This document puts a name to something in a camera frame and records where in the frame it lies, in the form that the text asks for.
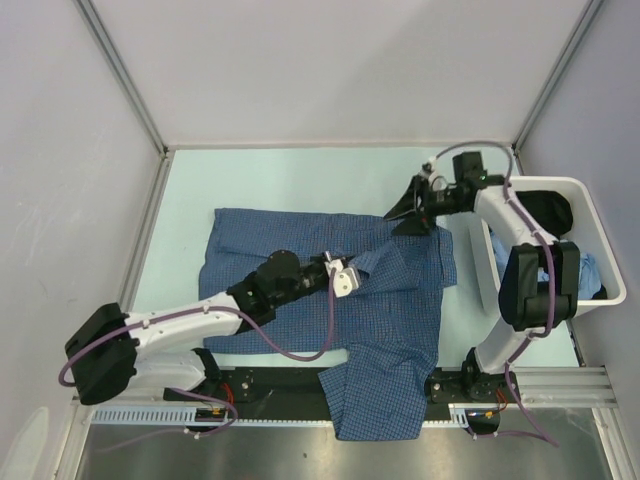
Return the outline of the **blue plaid long sleeve shirt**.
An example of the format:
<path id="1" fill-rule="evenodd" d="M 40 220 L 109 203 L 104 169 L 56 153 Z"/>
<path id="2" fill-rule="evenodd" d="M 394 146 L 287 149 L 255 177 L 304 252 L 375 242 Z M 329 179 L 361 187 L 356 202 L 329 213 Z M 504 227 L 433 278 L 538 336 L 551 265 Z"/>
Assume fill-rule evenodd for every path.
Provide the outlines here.
<path id="1" fill-rule="evenodd" d="M 344 349 L 347 360 L 319 376 L 336 437 L 417 438 L 427 411 L 424 384 L 438 362 L 443 293 L 456 282 L 451 233 L 397 236 L 393 223 L 369 215 L 222 208 L 199 275 L 200 297 L 243 280 L 278 250 L 302 261 L 346 256 L 361 285 L 335 303 L 315 293 L 279 308 L 261 331 L 211 337 L 205 346 L 240 355 Z"/>

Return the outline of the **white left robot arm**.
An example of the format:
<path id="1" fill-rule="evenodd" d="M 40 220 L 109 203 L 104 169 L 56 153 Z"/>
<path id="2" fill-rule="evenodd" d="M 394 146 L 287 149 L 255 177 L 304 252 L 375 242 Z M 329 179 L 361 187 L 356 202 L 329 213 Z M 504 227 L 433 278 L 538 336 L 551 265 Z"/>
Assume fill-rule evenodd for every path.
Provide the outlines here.
<path id="1" fill-rule="evenodd" d="M 279 250 L 240 282 L 189 306 L 128 313 L 116 303 L 104 304 L 66 342 L 58 382 L 75 389 L 87 406 L 131 388 L 166 388 L 207 400 L 221 387 L 213 357 L 197 349 L 175 356 L 172 348 L 248 330 L 262 334 L 278 308 L 319 291 L 334 303 L 360 285 L 349 257 L 324 253 L 302 264 L 294 253 Z"/>

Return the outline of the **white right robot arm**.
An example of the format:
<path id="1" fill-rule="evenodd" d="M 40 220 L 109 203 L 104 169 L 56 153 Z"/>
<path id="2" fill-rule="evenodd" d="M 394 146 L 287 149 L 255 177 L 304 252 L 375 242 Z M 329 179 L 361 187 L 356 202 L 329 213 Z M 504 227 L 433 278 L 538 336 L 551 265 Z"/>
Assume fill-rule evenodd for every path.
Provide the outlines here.
<path id="1" fill-rule="evenodd" d="M 487 402 L 497 390 L 515 387 L 510 367 L 534 341 L 576 314 L 580 251 L 535 220 L 508 174 L 489 173 L 481 153 L 469 144 L 459 150 L 452 159 L 453 182 L 436 186 L 438 159 L 432 157 L 384 218 L 395 222 L 396 236 L 425 236 L 437 217 L 473 212 L 509 248 L 497 294 L 499 320 L 459 371 L 434 374 L 425 384 L 429 390 L 441 386 L 455 400 Z"/>

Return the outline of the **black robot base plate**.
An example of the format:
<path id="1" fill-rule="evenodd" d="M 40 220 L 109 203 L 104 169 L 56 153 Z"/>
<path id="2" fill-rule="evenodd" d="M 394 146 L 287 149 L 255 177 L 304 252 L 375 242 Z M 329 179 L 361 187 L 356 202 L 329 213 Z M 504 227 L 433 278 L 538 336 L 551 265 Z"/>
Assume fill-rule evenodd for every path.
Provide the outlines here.
<path id="1" fill-rule="evenodd" d="M 407 440 L 424 421 L 448 420 L 452 403 L 470 408 L 478 432 L 496 430 L 500 413 L 515 404 L 514 375 L 435 369 L 425 380 L 402 366 L 392 372 L 339 365 L 321 368 L 237 368 L 222 371 L 185 395 L 167 389 L 167 401 L 215 397 L 243 420 L 329 421 L 345 441 Z"/>

